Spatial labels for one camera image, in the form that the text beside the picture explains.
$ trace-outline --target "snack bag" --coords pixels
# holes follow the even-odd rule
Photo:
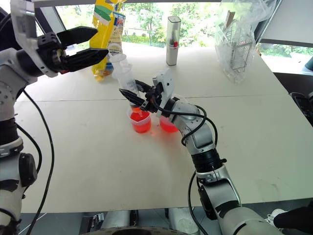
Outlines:
[[[98,29],[98,33],[90,39],[90,47],[107,48],[110,43],[122,45],[125,15],[120,14],[119,11],[125,0],[111,0],[111,2],[97,0],[95,3],[92,24]],[[110,53],[115,55],[121,51],[118,47],[111,47]],[[93,65],[91,70],[95,79],[101,81],[113,72],[113,66],[106,56],[100,63]]]

